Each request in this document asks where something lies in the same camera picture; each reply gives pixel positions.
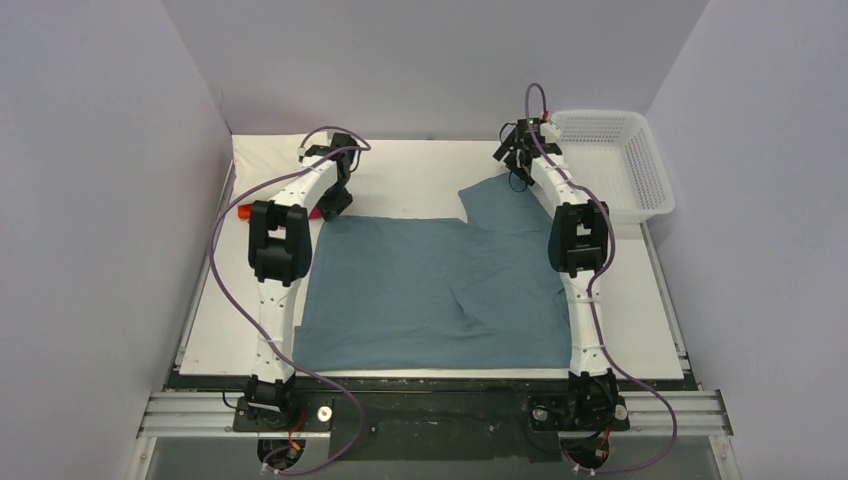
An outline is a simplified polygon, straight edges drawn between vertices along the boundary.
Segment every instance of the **white table surface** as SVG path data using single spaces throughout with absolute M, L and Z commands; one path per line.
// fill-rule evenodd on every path
M 234 136 L 234 195 L 299 167 L 299 136 Z M 354 202 L 348 215 L 390 218 L 465 220 L 457 192 L 505 172 L 492 158 L 497 142 L 372 141 L 348 189 Z M 253 198 L 267 199 L 280 186 Z M 542 205 L 551 206 L 534 189 Z M 310 221 L 313 245 L 323 222 Z M 645 379 L 683 377 L 677 352 L 639 225 L 615 225 L 617 255 L 601 279 L 601 304 L 607 345 L 629 373 Z M 258 313 L 258 290 L 247 263 L 248 225 L 230 212 L 217 244 L 221 276 L 251 313 Z M 296 299 L 300 324 L 309 277 Z M 249 375 L 256 351 L 256 332 L 221 294 L 208 275 L 191 328 L 180 373 L 183 375 Z M 567 369 L 412 369 L 326 372 L 338 376 L 430 378 L 564 378 Z

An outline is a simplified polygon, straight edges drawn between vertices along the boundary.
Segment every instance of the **white wall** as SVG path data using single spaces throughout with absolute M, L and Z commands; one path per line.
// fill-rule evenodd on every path
M 229 133 L 155 0 L 4 2 L 0 61 L 0 476 L 120 478 Z
M 747 480 L 848 475 L 846 86 L 845 1 L 712 0 L 648 112 L 651 230 Z
M 551 106 L 644 112 L 707 0 L 164 0 L 235 133 L 494 138 Z

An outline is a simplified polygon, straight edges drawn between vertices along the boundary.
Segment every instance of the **red object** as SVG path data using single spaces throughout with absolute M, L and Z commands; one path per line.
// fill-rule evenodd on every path
M 239 218 L 242 220 L 248 220 L 250 218 L 250 203 L 246 203 L 244 205 L 239 205 Z

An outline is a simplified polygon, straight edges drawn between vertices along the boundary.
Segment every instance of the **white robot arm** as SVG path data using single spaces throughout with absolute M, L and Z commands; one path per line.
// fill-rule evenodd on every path
M 541 157 L 538 147 L 530 137 L 536 132 L 543 148 L 554 165 Z M 528 185 L 536 183 L 556 209 L 548 259 L 559 272 L 568 300 L 571 324 L 570 371 L 575 376 L 590 377 L 610 374 L 610 364 L 601 351 L 598 331 L 589 302 L 599 301 L 600 284 L 594 282 L 592 295 L 587 294 L 589 280 L 607 258 L 608 232 L 598 206 L 588 195 L 573 189 L 566 178 L 571 178 L 562 151 L 556 145 L 559 128 L 544 119 L 522 119 L 495 152 L 494 158 Z M 600 323 L 600 307 L 595 305 Z
M 562 156 L 549 156 L 557 166 L 549 165 L 542 158 L 535 158 L 530 166 L 530 177 L 539 184 L 552 205 L 560 207 L 562 205 L 569 205 L 569 208 L 572 209 L 571 211 L 575 212 L 575 216 L 579 215 L 581 213 L 579 211 L 580 206 L 589 206 L 588 196 L 583 192 L 573 190 L 562 178 L 562 175 L 557 172 L 557 169 L 567 172 L 568 167 L 563 162 Z M 556 239 L 552 235 L 551 242 L 553 243 L 555 241 Z M 606 242 L 606 235 L 604 235 L 603 241 Z M 548 248 L 550 250 L 554 246 L 549 244 Z M 609 362 L 603 355 L 603 352 L 601 352 L 601 342 L 598 339 L 598 331 L 595 329 L 595 322 L 589 305 L 590 302 L 598 302 L 600 300 L 601 289 L 599 281 L 595 281 L 592 285 L 594 291 L 591 298 L 587 295 L 589 280 L 594 273 L 595 271 L 593 269 L 579 267 L 575 268 L 572 272 L 559 272 L 568 301 L 568 319 L 571 324 L 571 365 L 569 369 L 576 375 L 580 375 L 582 372 L 587 372 L 589 376 L 605 375 L 610 369 Z M 598 319 L 601 320 L 600 306 L 596 304 L 595 310 Z
M 302 175 L 270 200 L 250 207 L 248 262 L 259 280 L 258 322 L 288 358 L 294 345 L 295 297 L 312 263 L 309 212 L 317 208 L 330 220 L 353 202 L 346 185 L 357 155 L 354 149 L 320 160 L 339 148 L 355 146 L 350 135 L 336 133 L 330 146 L 310 147 L 301 160 Z M 269 235 L 278 229 L 284 238 Z M 245 388 L 248 405 L 277 411 L 289 423 L 298 411 L 294 380 L 294 368 L 280 360 L 263 335 L 257 335 L 256 358 Z

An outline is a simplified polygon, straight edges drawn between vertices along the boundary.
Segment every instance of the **white plastic basket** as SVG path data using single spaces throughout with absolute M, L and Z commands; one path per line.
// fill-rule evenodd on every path
M 640 223 L 674 209 L 674 196 L 647 120 L 635 112 L 553 114 L 574 180 L 607 202 L 615 222 Z

